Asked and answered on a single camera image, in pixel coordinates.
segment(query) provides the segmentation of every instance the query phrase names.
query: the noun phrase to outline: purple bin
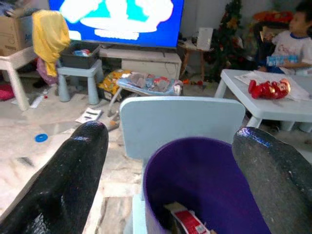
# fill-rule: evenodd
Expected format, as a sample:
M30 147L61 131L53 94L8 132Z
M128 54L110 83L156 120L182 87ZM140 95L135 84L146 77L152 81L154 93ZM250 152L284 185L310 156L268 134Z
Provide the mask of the purple bin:
M166 144L149 160L143 189L149 234L166 233L170 214L163 206L175 201L218 234L270 233L225 142L192 137Z

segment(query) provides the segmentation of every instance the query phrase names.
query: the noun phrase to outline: table leg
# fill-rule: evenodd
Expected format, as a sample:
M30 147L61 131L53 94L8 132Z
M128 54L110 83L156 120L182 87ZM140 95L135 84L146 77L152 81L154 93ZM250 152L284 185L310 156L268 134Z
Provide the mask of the table leg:
M186 66L187 66L187 64L188 64L188 62L189 62L190 55L191 55L191 51L186 50L185 56L184 56L184 60L183 60L183 63L182 63L182 67L181 67L181 71L180 71L180 77L181 77L181 76L184 74L184 72L185 72Z
M299 128L306 133L312 132L312 123L301 123Z
M281 121L281 130L290 132L293 129L295 122L292 121Z
M18 102L19 108L22 111L26 111L29 108L29 103L25 91L23 89L23 85L19 78L19 74L16 72L16 70L14 69L13 65L10 62L7 62L6 65L7 65L7 73L9 75L13 92Z
M262 122L262 119L252 116L251 119L249 120L248 124L247 124L247 127L259 128L261 122Z
M221 79L218 89L216 90L216 93L214 95L215 98L223 98L225 91L226 91L227 85L226 83Z
M205 59L204 52L200 52L201 80L205 80Z

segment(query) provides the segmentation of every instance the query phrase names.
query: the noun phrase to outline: pink cloth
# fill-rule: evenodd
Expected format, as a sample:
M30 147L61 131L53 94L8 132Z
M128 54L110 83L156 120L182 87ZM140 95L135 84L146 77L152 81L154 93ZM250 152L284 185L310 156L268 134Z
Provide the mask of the pink cloth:
M38 60L37 60L37 71L39 72L42 79L48 85L56 84L59 80L59 76L52 77L52 76L47 75L47 69L46 69L45 63L41 58L38 58Z
M13 89L9 84L0 85L0 100L6 101L14 98Z

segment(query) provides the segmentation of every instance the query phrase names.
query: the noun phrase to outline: light blue stool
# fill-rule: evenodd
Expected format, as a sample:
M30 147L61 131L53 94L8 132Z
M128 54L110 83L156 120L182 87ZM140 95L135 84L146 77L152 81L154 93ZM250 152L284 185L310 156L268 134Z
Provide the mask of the light blue stool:
M58 75L58 96L60 101L67 102L70 100L65 76L72 76L72 84L76 87L79 87L78 77L87 77L89 104L97 105L99 103L96 83L104 79L102 61L100 59L97 60L90 69L60 67L58 68Z

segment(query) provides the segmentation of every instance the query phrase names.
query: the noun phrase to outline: red toy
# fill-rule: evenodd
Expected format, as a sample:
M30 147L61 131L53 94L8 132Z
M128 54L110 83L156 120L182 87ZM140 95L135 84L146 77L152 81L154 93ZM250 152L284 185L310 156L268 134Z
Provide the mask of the red toy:
M287 79L282 79L280 82L269 81L257 85L255 80L251 80L249 83L248 92L253 98L265 98L265 99L281 99L287 96L291 91L291 86Z

